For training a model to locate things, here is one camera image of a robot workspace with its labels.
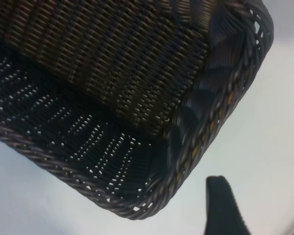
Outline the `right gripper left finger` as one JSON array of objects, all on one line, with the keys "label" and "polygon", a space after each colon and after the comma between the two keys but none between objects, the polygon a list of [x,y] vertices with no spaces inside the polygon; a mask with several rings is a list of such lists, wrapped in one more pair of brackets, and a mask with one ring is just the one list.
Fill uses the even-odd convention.
[{"label": "right gripper left finger", "polygon": [[223,176],[206,178],[205,233],[207,235],[249,235],[229,182]]}]

